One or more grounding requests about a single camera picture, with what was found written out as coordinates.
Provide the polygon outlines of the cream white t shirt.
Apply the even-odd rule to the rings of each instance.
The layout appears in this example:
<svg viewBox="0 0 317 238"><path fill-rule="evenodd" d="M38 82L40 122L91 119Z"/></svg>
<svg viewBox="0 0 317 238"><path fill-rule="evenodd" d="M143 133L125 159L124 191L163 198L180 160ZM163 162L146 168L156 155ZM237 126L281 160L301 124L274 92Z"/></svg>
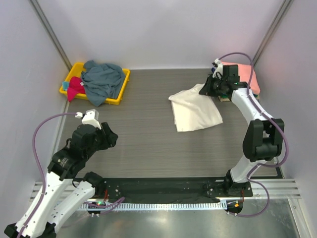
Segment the cream white t shirt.
<svg viewBox="0 0 317 238"><path fill-rule="evenodd" d="M203 84L196 84L169 96L177 132L196 131L223 123L211 97L199 94L202 88Z"/></svg>

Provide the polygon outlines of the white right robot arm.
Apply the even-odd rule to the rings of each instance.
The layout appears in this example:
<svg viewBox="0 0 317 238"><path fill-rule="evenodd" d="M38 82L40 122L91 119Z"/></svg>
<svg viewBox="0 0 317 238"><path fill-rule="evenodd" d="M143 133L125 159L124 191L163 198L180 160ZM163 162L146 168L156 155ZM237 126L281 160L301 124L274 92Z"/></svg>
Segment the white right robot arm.
<svg viewBox="0 0 317 238"><path fill-rule="evenodd" d="M246 119L248 128L242 143L242 158L221 184L210 188L210 196L240 196L248 189L252 174L281 154L284 122L268 115L255 99L249 83L240 81L238 65L224 65L217 59L211 71L200 95L227 96Z"/></svg>

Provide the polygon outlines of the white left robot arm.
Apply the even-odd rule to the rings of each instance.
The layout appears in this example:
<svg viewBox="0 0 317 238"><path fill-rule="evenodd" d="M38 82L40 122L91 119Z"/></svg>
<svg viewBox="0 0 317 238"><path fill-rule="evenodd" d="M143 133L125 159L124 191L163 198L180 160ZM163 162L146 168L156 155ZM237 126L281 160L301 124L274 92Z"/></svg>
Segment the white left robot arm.
<svg viewBox="0 0 317 238"><path fill-rule="evenodd" d="M70 186L86 162L97 152L116 145L118 135L103 122L100 127L82 124L57 151L48 166L45 182L24 216L7 225L9 238L54 238L61 225L87 199L100 198L106 190L105 179L88 172L75 190L61 203L58 199Z"/></svg>

